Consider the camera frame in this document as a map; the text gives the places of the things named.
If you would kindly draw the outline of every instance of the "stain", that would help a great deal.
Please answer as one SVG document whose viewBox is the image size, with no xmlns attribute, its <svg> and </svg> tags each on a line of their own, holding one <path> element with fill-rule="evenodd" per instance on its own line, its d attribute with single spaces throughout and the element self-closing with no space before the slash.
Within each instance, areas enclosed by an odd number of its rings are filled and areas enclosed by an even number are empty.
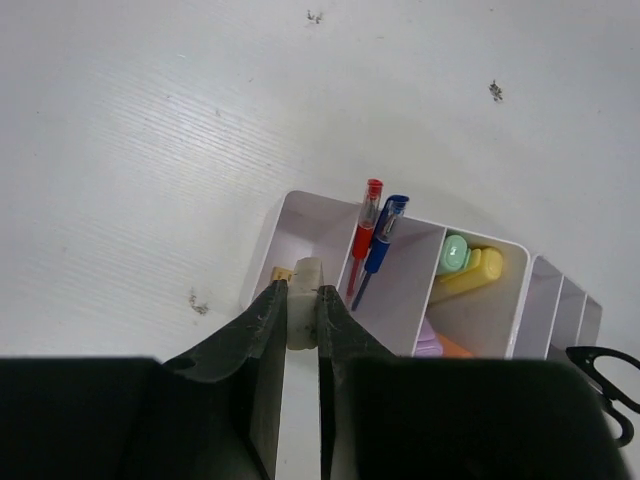
<svg viewBox="0 0 640 480">
<path fill-rule="evenodd" d="M 491 92 L 491 95 L 493 96 L 493 101 L 494 102 L 502 102 L 504 100 L 504 98 L 502 97 L 502 88 L 500 88 L 498 86 L 498 84 L 496 83 L 496 81 L 494 80 L 493 83 L 491 85 L 489 85 L 489 91 Z"/>
<path fill-rule="evenodd" d="M 307 10 L 307 20 L 309 20 L 310 22 L 315 22 L 316 25 L 318 25 L 322 21 L 322 17 L 322 12 L 312 14 L 311 10 Z"/>
<path fill-rule="evenodd" d="M 189 306 L 191 306 L 191 309 L 198 315 L 206 315 L 209 311 L 209 305 L 207 305 L 206 303 L 198 304 L 197 302 L 198 298 L 196 297 L 196 294 L 192 289 L 189 295 Z"/>
</svg>

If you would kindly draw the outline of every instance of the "purple highlighter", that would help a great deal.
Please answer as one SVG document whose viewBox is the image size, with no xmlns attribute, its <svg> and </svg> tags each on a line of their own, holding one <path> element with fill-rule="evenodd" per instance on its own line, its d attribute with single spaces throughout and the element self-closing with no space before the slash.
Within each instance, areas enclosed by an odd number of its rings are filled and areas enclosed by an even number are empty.
<svg viewBox="0 0 640 480">
<path fill-rule="evenodd" d="M 424 317 L 420 335 L 418 335 L 418 343 L 413 353 L 414 357 L 441 357 L 443 353 L 442 345 L 433 331 L 429 319 Z"/>
</svg>

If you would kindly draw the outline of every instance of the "desk organizer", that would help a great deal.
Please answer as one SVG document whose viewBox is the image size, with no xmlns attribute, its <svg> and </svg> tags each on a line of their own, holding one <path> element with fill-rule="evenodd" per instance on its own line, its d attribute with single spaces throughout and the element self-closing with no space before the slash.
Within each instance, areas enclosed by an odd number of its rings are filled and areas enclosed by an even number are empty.
<svg viewBox="0 0 640 480">
<path fill-rule="evenodd" d="M 351 245 L 360 204 L 293 191 L 265 219 L 240 304 L 266 288 L 274 267 L 293 270 L 298 259 L 320 257 L 324 281 L 345 298 Z M 440 249 L 447 234 L 470 247 L 502 252 L 494 283 L 429 305 Z M 434 330 L 474 357 L 546 358 L 549 345 L 594 344 L 602 307 L 544 257 L 516 243 L 453 226 L 405 217 L 380 271 L 353 317 L 396 355 L 413 355 L 425 317 Z"/>
</svg>

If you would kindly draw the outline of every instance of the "eraser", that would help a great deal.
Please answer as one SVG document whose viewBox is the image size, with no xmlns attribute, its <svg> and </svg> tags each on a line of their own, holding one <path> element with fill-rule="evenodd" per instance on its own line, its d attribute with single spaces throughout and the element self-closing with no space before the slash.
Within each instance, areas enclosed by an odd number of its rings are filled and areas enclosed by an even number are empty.
<svg viewBox="0 0 640 480">
<path fill-rule="evenodd" d="M 315 308 L 318 289 L 323 283 L 319 258 L 298 260 L 287 294 L 287 348 L 290 350 L 312 349 L 318 344 Z"/>
</svg>

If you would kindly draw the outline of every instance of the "green highlighter cap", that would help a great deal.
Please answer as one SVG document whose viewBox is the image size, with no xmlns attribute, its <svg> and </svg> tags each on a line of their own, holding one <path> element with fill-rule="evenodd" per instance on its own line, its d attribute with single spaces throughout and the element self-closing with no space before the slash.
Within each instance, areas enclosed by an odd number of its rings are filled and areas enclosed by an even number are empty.
<svg viewBox="0 0 640 480">
<path fill-rule="evenodd" d="M 444 239 L 444 245 L 442 245 L 436 275 L 454 273 L 461 270 L 469 262 L 469 253 L 470 251 L 464 238 L 460 235 L 449 235 Z"/>
</svg>

